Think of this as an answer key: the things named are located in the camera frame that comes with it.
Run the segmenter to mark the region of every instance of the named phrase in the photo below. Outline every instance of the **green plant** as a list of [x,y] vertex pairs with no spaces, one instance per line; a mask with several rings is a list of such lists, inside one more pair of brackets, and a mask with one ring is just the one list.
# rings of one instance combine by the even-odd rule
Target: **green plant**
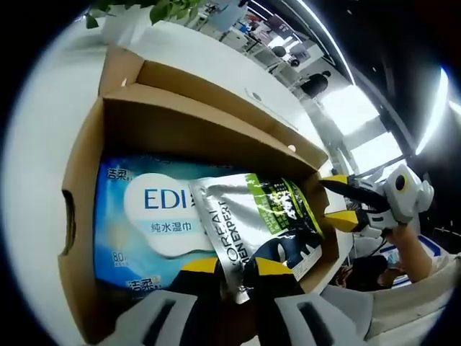
[[203,0],[96,0],[85,13],[86,27],[92,29],[98,27],[98,21],[91,14],[92,9],[103,11],[106,15],[110,14],[111,6],[123,5],[126,9],[131,6],[140,5],[140,8],[152,6],[149,12],[151,23],[154,25],[163,19],[182,19],[189,15],[188,23],[191,22],[199,12],[199,7],[202,6]]

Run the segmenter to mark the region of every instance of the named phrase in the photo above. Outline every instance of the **person's arm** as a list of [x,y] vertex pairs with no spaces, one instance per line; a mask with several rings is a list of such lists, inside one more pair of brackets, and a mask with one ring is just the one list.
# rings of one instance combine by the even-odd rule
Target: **person's arm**
[[432,259],[424,250],[416,233],[408,225],[397,226],[387,240],[397,247],[400,261],[412,283],[429,276]]

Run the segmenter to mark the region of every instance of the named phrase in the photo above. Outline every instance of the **person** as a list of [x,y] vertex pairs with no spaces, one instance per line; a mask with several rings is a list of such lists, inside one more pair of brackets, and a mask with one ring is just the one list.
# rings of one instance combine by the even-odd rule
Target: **person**
[[214,38],[221,38],[231,27],[242,20],[248,11],[249,0],[230,0],[218,6],[210,15],[208,29],[204,33]]
[[308,81],[302,84],[300,88],[313,99],[326,90],[328,86],[327,78],[329,77],[331,77],[330,71],[324,71],[322,74],[313,74],[309,76]]
[[[362,287],[372,289],[372,321],[367,340],[373,337],[382,340],[383,333],[410,322],[416,325],[419,331],[419,334],[415,332],[412,336],[422,337],[431,329],[456,286],[461,271],[461,257],[458,254],[443,254],[431,258],[408,225],[399,225],[386,236],[386,239],[397,248],[400,257],[398,270],[407,274],[412,285],[390,289],[395,275],[390,275],[390,279],[386,278],[385,276],[389,275],[386,270],[387,263],[381,263],[380,256],[371,256],[361,258],[357,267],[354,263],[352,268],[341,269],[342,286],[351,288],[348,285],[350,281],[352,287],[357,290],[361,284],[356,279],[362,276],[362,279],[365,277]],[[362,274],[366,269],[372,273],[356,273],[354,276],[356,269]]]

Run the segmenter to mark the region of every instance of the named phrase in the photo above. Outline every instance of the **desk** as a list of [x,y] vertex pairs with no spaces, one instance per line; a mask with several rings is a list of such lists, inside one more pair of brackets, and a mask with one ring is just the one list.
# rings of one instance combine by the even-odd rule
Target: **desk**
[[[296,97],[255,63],[179,25],[146,27],[130,47],[136,53],[230,90],[323,147]],[[82,343],[63,294],[57,256],[66,230],[61,183],[73,142],[96,98],[106,53],[98,34],[99,29],[86,30],[84,22],[73,23],[45,52],[14,108],[4,147],[6,249],[24,298],[59,345]]]

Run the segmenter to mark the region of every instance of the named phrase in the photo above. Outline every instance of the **cardboard box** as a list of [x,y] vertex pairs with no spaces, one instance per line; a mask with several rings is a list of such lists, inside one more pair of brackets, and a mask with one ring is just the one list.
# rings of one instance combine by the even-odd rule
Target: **cardboard box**
[[[296,152],[288,149],[290,144]],[[76,139],[63,181],[68,220],[59,270],[75,323],[89,343],[110,334],[120,313],[104,304],[94,279],[94,195],[102,152],[180,154],[293,179],[326,235],[322,258],[301,280],[302,287],[312,290],[338,258],[336,232],[322,218],[328,205],[316,174],[327,160],[322,150],[204,79],[111,47],[99,97]]]

